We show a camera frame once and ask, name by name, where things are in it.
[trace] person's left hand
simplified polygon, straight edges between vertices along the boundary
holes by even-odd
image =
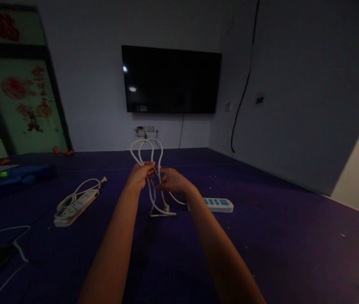
[[[155,162],[145,161],[144,166],[135,164],[132,172],[127,180],[126,187],[133,187],[136,190],[142,190],[146,185],[146,176],[154,178],[154,165]]]

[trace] blue and white power strip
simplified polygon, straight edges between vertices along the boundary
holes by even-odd
[[[203,198],[212,212],[232,213],[234,205],[226,198]]]

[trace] door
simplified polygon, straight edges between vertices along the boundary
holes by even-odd
[[[0,116],[16,154],[67,151],[44,60],[0,58]]]

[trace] wall-mounted tv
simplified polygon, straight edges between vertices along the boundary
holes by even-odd
[[[214,113],[221,54],[122,46],[127,112]]]

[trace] purple floor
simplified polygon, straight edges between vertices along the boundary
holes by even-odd
[[[82,152],[23,155],[13,163],[53,164],[59,173],[0,198],[0,229],[35,222],[19,242],[31,263],[0,303],[76,303],[134,160],[128,151]],[[215,216],[268,303],[359,303],[358,211],[209,149],[167,149],[162,165],[175,167],[202,196],[232,201],[233,213]],[[109,181],[94,203],[72,226],[55,228],[57,203],[103,176]],[[166,198],[176,217],[150,218],[147,191],[140,196],[124,303],[218,303],[192,217]],[[0,245],[15,235],[1,236]],[[16,255],[6,265],[0,286],[22,263]]]

